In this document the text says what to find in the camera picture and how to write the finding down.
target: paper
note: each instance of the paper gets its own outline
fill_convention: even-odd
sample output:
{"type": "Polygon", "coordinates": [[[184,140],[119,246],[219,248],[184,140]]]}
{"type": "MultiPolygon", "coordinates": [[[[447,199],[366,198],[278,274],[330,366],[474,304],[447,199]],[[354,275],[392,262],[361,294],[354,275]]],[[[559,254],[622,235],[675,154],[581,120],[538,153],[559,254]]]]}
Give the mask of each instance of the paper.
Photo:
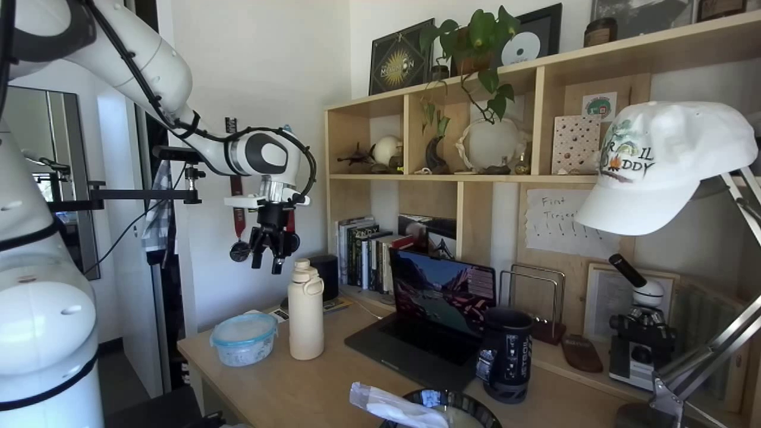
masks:
{"type": "Polygon", "coordinates": [[[597,173],[600,117],[557,117],[551,173],[597,173]]]}
{"type": "Polygon", "coordinates": [[[527,248],[607,259],[618,239],[573,221],[587,191],[529,191],[527,248]]]}
{"type": "Polygon", "coordinates": [[[389,390],[353,384],[351,401],[384,420],[403,423],[410,428],[447,428],[446,415],[408,401],[389,390]]]}

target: laptop screen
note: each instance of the laptop screen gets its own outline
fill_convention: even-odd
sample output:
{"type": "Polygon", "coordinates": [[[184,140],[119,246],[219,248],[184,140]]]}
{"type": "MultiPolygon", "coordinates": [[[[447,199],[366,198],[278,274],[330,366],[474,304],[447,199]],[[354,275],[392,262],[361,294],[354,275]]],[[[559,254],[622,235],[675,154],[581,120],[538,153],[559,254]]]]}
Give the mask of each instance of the laptop screen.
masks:
{"type": "Polygon", "coordinates": [[[400,319],[430,322],[481,338],[483,313],[498,299],[493,267],[390,249],[390,269],[400,319]]]}

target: cap brim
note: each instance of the cap brim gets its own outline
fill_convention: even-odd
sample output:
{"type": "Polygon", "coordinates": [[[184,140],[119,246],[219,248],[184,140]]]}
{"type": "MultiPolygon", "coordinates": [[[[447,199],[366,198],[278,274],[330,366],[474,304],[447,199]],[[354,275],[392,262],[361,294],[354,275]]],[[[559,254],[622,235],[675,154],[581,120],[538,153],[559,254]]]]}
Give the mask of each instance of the cap brim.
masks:
{"type": "Polygon", "coordinates": [[[670,187],[630,187],[600,176],[576,212],[576,221],[616,235],[648,235],[664,229],[694,195],[700,181],[670,187]]]}

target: microscope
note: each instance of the microscope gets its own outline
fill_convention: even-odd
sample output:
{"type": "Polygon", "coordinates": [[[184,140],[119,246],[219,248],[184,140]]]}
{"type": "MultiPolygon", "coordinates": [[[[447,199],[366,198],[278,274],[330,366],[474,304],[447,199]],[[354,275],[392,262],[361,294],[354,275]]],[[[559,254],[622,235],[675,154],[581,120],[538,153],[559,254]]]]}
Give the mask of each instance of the microscope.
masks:
{"type": "Polygon", "coordinates": [[[622,254],[609,262],[632,286],[632,311],[609,319],[616,336],[611,338],[609,376],[613,380],[653,390],[657,369],[673,360],[678,334],[667,323],[662,311],[664,288],[649,284],[622,254]]]}

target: black mug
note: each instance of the black mug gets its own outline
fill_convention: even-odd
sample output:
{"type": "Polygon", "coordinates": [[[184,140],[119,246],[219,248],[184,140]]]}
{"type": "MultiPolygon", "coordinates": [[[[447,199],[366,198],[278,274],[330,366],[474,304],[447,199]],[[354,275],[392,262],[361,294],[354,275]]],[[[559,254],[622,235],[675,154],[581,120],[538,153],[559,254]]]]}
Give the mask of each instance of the black mug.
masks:
{"type": "Polygon", "coordinates": [[[531,327],[532,319],[513,310],[490,310],[483,319],[485,344],[479,379],[485,393],[499,401],[523,401],[531,380],[531,327]]]}

